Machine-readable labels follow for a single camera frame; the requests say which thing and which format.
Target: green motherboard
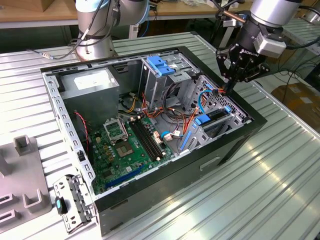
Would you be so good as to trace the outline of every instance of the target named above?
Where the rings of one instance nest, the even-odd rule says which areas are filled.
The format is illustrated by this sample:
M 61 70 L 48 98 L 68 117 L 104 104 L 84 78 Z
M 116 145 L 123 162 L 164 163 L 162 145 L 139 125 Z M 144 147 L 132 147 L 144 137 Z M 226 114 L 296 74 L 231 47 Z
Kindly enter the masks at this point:
M 155 140 L 153 132 L 154 126 L 148 118 L 140 120 L 149 136 Z M 92 183 L 94 193 L 96 195 L 105 192 L 110 184 L 114 187 L 134 176 L 144 173 L 167 160 L 172 159 L 173 153 L 164 143 L 157 145 L 158 149 L 163 154 L 160 160 L 154 160 L 148 155 L 142 144 L 142 140 L 135 135 L 129 122 L 124 123 L 124 128 L 127 131 L 127 141 L 111 144 L 106 130 L 102 127 L 90 134 L 92 139 L 93 162 L 92 167 L 95 172 L 95 179 Z M 120 134 L 118 124 L 111 124 L 107 130 L 112 133 L 112 136 Z

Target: ram slot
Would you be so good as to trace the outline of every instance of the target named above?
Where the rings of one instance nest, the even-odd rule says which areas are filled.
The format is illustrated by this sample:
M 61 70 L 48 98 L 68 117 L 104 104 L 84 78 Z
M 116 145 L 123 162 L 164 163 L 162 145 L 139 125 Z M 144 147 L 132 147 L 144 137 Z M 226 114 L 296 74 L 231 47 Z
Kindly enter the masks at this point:
M 140 121 L 130 122 L 129 125 L 152 161 L 163 157 L 156 143 Z

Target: red cable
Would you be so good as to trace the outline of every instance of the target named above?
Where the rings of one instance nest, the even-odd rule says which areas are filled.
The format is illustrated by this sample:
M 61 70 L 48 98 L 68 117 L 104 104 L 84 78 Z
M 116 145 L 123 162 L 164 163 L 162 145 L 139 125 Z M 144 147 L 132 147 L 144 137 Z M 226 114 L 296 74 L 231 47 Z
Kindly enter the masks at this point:
M 85 130 L 85 139 L 86 139 L 86 152 L 89 152 L 89 135 L 88 135 L 88 130 L 87 130 L 87 125 L 86 125 L 86 121 L 84 120 L 84 118 L 80 115 L 80 113 L 78 112 L 74 112 L 81 120 L 82 123 L 84 125 L 84 130 Z

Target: motherboard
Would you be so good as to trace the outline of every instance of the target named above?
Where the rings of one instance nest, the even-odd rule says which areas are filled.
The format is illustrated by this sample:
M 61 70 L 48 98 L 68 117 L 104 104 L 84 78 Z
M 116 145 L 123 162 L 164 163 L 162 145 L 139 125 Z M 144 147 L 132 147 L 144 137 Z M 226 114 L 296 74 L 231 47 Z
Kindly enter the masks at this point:
M 174 158 L 165 143 L 156 142 L 156 130 L 147 117 L 124 122 L 123 127 L 127 140 L 111 140 L 122 134 L 116 122 L 90 134 L 93 144 L 92 167 L 96 176 L 92 186 L 96 195 Z

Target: copper pipe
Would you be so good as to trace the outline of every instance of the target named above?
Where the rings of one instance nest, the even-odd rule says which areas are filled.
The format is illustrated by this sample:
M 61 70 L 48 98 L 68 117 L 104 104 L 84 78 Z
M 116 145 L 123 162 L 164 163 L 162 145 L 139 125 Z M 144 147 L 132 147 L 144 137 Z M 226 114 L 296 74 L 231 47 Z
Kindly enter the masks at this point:
M 246 20 L 244 20 L 242 17 L 239 17 L 237 14 L 231 13 L 231 12 L 229 12 L 227 10 L 224 10 L 223 14 L 228 16 L 228 17 L 230 17 L 230 18 L 232 18 L 232 19 L 235 19 L 235 20 L 239 21 L 240 23 L 244 24 L 246 22 Z

